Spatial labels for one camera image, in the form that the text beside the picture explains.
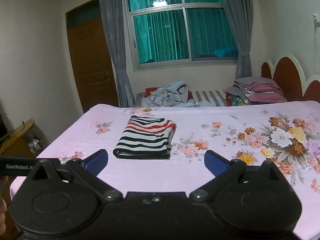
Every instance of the folded striped shirt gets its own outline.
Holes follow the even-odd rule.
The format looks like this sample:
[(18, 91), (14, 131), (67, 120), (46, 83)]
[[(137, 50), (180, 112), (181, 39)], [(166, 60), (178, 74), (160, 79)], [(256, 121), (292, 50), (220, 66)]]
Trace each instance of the folded striped shirt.
[(175, 129), (171, 120), (133, 115), (113, 154), (122, 159), (169, 160)]
[(228, 106), (223, 90), (192, 91), (192, 96), (196, 103), (206, 101), (210, 106)]

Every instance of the pink bedsheet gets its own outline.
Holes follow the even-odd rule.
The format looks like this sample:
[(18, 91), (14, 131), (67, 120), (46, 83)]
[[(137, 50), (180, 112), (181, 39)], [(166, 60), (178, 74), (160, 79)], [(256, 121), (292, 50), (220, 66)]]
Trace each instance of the pink bedsheet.
[[(112, 154), (129, 117), (155, 116), (177, 124), (170, 160), (125, 160)], [(227, 159), (260, 165), (276, 163), (302, 205), (295, 233), (309, 239), (320, 232), (320, 104), (314, 101), (206, 108), (116, 108), (97, 105), (49, 145), (39, 158), (65, 162), (99, 149), (109, 153), (100, 179), (120, 190), (185, 191), (187, 195), (214, 176), (203, 158), (211, 149)], [(11, 194), (24, 178), (11, 185)]]

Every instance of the brown wooden door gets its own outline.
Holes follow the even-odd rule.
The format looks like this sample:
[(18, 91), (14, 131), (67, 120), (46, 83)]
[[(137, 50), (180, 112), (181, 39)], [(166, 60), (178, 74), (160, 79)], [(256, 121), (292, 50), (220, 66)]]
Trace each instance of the brown wooden door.
[(69, 28), (67, 33), (72, 69), (84, 113), (96, 104), (118, 106), (101, 18)]

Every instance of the gray curtain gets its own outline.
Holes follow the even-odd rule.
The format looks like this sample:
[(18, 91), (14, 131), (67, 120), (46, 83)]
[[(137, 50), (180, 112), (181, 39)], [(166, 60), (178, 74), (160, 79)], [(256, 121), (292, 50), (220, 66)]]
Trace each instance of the gray curtain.
[(221, 0), (239, 50), (236, 79), (251, 77), (251, 33), (253, 19), (252, 0)]
[(104, 33), (116, 70), (119, 107), (133, 107), (134, 97), (125, 68), (122, 0), (99, 0)]

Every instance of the purple flower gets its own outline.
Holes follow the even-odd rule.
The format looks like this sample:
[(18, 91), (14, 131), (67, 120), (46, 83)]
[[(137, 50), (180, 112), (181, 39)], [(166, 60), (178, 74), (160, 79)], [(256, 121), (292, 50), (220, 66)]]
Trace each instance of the purple flower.
[(313, 153), (315, 156), (320, 157), (320, 141), (309, 140), (304, 143), (304, 147), (308, 149), (309, 153)]

